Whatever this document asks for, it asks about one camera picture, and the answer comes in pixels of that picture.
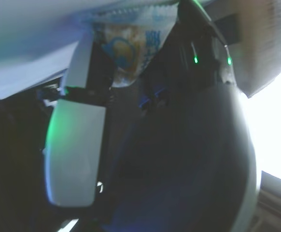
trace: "plastic wrapper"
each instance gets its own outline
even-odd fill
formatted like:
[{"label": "plastic wrapper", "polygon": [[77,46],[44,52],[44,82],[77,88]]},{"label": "plastic wrapper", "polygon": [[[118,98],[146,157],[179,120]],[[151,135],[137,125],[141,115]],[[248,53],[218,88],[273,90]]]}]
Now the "plastic wrapper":
[{"label": "plastic wrapper", "polygon": [[95,41],[118,69],[113,87],[131,85],[163,46],[177,18],[177,4],[91,15]]}]

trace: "snack package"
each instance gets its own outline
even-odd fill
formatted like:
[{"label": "snack package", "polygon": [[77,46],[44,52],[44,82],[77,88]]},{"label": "snack package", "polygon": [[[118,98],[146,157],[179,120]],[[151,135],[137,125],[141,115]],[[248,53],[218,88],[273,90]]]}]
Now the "snack package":
[{"label": "snack package", "polygon": [[137,79],[163,46],[176,19],[177,4],[115,10],[85,20],[95,41],[118,66],[113,87],[126,87]]}]

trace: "plastic bag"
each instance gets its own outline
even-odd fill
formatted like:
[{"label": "plastic bag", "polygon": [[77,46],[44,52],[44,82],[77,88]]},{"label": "plastic bag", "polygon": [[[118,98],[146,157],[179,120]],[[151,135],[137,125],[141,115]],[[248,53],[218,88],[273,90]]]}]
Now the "plastic bag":
[{"label": "plastic bag", "polygon": [[91,15],[95,41],[118,70],[113,87],[131,85],[163,46],[177,18],[177,4],[121,9]]}]

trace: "green led indicator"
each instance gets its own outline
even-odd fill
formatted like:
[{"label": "green led indicator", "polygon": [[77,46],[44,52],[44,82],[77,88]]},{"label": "green led indicator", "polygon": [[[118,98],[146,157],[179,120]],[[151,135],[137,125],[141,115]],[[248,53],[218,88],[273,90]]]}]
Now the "green led indicator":
[{"label": "green led indicator", "polygon": [[231,57],[227,58],[227,63],[228,63],[228,65],[232,65],[232,58]]}]

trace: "food packet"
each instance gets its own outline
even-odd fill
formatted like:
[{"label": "food packet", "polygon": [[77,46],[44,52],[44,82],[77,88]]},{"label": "food packet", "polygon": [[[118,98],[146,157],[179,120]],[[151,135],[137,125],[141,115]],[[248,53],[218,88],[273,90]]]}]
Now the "food packet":
[{"label": "food packet", "polygon": [[163,46],[177,18],[177,4],[93,14],[86,19],[95,41],[118,69],[113,87],[131,85]]}]

